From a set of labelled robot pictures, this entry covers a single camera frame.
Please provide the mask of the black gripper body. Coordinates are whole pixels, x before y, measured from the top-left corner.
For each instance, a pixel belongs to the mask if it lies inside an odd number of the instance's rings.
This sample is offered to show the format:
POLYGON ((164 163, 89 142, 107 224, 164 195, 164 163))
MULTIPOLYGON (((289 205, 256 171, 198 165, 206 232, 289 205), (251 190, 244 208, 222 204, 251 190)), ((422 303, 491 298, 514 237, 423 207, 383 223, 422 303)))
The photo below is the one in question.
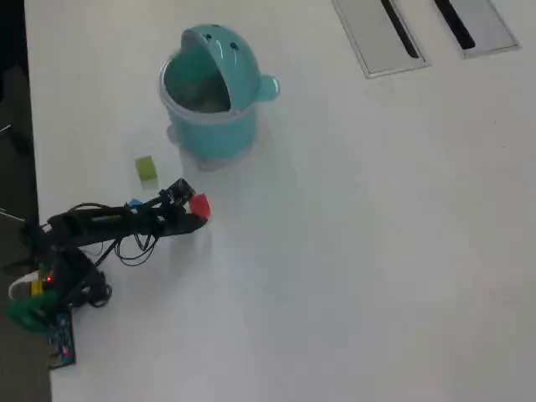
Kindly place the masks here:
POLYGON ((182 231, 185 208, 180 204, 162 202, 156 199, 148 203, 154 235, 178 235, 182 231))

